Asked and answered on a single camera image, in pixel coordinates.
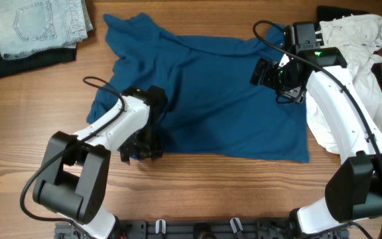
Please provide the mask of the dark blue polo shirt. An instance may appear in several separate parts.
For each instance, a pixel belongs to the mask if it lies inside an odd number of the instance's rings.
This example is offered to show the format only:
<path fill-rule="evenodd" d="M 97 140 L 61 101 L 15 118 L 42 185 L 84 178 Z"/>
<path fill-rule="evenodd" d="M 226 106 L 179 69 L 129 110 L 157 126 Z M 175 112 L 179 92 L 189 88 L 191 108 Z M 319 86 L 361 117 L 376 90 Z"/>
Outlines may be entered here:
<path fill-rule="evenodd" d="M 274 90 L 250 83 L 259 59 L 281 59 L 279 30 L 261 42 L 175 35 L 144 13 L 103 18 L 117 56 L 111 85 L 166 92 L 169 110 L 158 128 L 165 152 L 309 162 L 306 106 L 278 104 Z"/>

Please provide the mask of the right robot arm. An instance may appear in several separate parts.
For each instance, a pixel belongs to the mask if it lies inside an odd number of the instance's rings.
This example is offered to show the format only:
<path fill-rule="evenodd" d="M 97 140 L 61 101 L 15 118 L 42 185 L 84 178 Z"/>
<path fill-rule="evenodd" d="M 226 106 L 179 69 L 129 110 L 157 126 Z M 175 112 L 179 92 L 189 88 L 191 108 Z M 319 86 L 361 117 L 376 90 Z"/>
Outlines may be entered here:
<path fill-rule="evenodd" d="M 338 145 L 341 165 L 321 199 L 286 218 L 260 220 L 259 231 L 264 238 L 343 238 L 349 226 L 382 219 L 382 133 L 353 87 L 345 58 L 335 47 L 321 47 L 314 23 L 279 31 L 285 40 L 281 60 L 260 59 L 250 82 L 274 90 L 282 105 L 312 96 Z"/>

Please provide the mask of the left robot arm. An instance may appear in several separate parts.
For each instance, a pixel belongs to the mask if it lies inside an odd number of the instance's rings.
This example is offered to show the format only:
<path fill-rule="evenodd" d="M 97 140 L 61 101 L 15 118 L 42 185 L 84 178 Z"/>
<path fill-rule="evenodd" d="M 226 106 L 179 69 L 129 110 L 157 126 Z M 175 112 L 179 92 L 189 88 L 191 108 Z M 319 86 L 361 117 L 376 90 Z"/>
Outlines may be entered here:
<path fill-rule="evenodd" d="M 119 151 L 125 163 L 163 154 L 156 129 L 168 109 L 165 91 L 130 87 L 115 95 L 117 103 L 93 124 L 49 139 L 34 178 L 33 201 L 58 213 L 74 236 L 124 237 L 118 218 L 103 206 L 113 152 Z"/>

